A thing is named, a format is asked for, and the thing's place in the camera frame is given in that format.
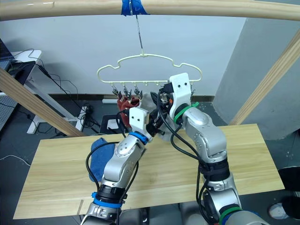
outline clothes hanger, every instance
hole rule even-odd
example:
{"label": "clothes hanger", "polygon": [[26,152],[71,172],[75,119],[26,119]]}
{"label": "clothes hanger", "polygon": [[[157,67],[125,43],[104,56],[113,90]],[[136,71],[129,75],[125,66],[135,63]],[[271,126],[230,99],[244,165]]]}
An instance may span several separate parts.
{"label": "clothes hanger", "polygon": [[[131,7],[131,0],[129,0],[129,7],[130,7],[130,13],[131,13],[131,15],[133,15],[132,7]],[[123,86],[125,86],[126,83],[132,83],[134,86],[136,86],[136,83],[144,83],[146,86],[148,85],[148,83],[155,83],[158,86],[160,83],[166,83],[166,82],[168,82],[167,80],[158,80],[158,81],[148,81],[148,80],[146,80],[146,81],[145,80],[144,81],[104,81],[101,78],[100,71],[102,71],[103,69],[108,68],[108,67],[111,67],[113,69],[119,69],[121,67],[121,62],[122,61],[128,60],[128,59],[133,59],[133,58],[140,58],[140,57],[158,57],[158,58],[161,58],[161,59],[169,60],[172,63],[172,66],[177,67],[177,68],[180,68],[181,66],[185,65],[185,66],[192,67],[192,68],[196,69],[199,72],[199,78],[196,79],[196,80],[190,80],[191,84],[193,84],[193,82],[196,82],[196,81],[199,81],[199,80],[202,79],[202,70],[199,67],[195,66],[195,65],[188,64],[188,63],[185,63],[185,62],[183,62],[183,63],[181,63],[179,65],[176,65],[174,63],[174,60],[171,59],[171,58],[169,58],[169,57],[166,57],[166,56],[163,56],[163,55],[146,54],[146,53],[144,53],[143,45],[142,45],[142,39],[141,39],[141,33],[140,33],[140,27],[139,27],[139,22],[138,22],[137,15],[135,15],[135,16],[136,16],[136,24],[137,24],[137,30],[138,30],[138,34],[139,34],[139,38],[140,38],[140,44],[141,44],[142,53],[139,54],[139,55],[127,56],[125,58],[122,58],[122,59],[118,60],[116,67],[114,67],[113,65],[106,65],[106,66],[103,66],[103,67],[99,68],[98,71],[97,71],[97,76],[98,76],[98,79],[101,82],[109,83],[113,87],[114,87],[115,83],[121,83]]]}

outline wooden table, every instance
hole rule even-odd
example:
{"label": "wooden table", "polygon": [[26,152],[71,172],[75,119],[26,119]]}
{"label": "wooden table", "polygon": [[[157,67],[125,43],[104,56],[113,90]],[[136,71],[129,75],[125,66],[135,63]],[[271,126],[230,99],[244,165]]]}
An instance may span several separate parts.
{"label": "wooden table", "polygon": [[[256,124],[221,129],[227,137],[228,161],[240,195],[284,189]],[[180,134],[189,139],[183,130]],[[121,135],[102,137],[108,142],[122,139]],[[14,219],[85,214],[92,201],[90,194],[96,191],[85,158],[98,138],[41,140]],[[194,201],[196,170],[194,159],[155,138],[140,160],[138,175],[122,209]]]}

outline gray wall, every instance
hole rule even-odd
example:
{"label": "gray wall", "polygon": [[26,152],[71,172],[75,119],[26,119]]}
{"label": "gray wall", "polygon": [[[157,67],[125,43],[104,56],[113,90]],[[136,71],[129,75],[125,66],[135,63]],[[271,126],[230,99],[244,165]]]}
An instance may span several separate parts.
{"label": "gray wall", "polygon": [[[225,122],[232,120],[299,28],[300,22],[246,20],[213,102]],[[300,60],[243,123],[258,123],[265,139],[300,128]]]}
{"label": "gray wall", "polygon": [[[213,16],[139,16],[146,53],[171,57],[175,63],[195,64],[203,70],[196,82],[196,95],[215,95],[245,18]],[[120,58],[141,53],[134,16],[95,15],[23,19],[0,22],[0,37],[11,51],[28,48],[42,51],[46,69],[69,79],[79,93],[111,94],[109,84],[96,76],[99,67],[116,65]],[[34,78],[47,93],[61,93],[39,70]],[[194,69],[175,68],[162,59],[144,58],[122,62],[119,70],[103,70],[104,80],[167,80],[171,75]],[[75,93],[63,82],[63,88]],[[157,91],[156,85],[139,89]]]}

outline wooden pole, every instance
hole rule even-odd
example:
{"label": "wooden pole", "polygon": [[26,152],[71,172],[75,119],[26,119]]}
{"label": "wooden pole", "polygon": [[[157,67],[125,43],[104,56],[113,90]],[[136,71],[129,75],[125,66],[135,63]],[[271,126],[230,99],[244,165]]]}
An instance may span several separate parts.
{"label": "wooden pole", "polygon": [[275,84],[283,77],[294,62],[300,57],[300,30],[295,34],[280,58],[275,62],[263,80],[259,83],[251,96],[234,116],[230,125],[241,124],[257,107]]}
{"label": "wooden pole", "polygon": [[1,68],[0,90],[64,134],[72,137],[85,136]]}
{"label": "wooden pole", "polygon": [[[213,15],[300,21],[300,6],[256,0],[142,0],[152,15]],[[20,0],[0,3],[0,20],[120,15],[122,0]]]}

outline gray floor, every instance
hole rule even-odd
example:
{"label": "gray floor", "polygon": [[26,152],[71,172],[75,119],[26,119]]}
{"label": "gray floor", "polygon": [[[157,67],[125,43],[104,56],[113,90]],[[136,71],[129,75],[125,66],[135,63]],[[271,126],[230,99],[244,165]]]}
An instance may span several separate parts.
{"label": "gray floor", "polygon": [[[60,101],[74,115],[79,113],[79,109],[70,101]],[[118,110],[116,105],[103,105],[101,101],[89,101],[94,106],[94,118],[101,123],[103,115],[115,114]],[[214,123],[218,126],[226,125],[216,114],[211,103],[200,103],[200,109],[209,114]],[[19,110],[29,113],[23,107],[18,107]],[[26,115],[20,112],[14,112],[9,123],[0,134],[0,158],[14,154],[18,155],[29,163],[32,162],[38,143],[41,139],[47,139],[55,135],[55,130],[52,128],[49,133],[35,135],[27,135],[26,131],[30,121]],[[40,131],[46,131],[50,126],[42,124],[39,126]],[[85,128],[83,132],[87,135],[93,135],[95,132],[89,128]],[[266,142],[271,155],[278,169],[292,165],[300,165],[300,138],[299,135],[293,133],[288,137]],[[79,217],[54,217],[54,218],[38,218],[38,219],[21,219],[12,220],[23,184],[25,182],[29,167],[16,158],[7,158],[0,161],[0,224],[1,225],[50,225],[50,224],[79,224]],[[277,221],[271,219],[267,215],[267,208],[273,203],[277,203],[283,196],[291,195],[288,191],[273,191],[254,195],[241,196],[243,208],[258,212],[264,219],[272,225],[281,224],[300,224],[299,221],[286,219]],[[151,207],[150,209],[150,225],[181,225],[181,216],[176,204]]]}

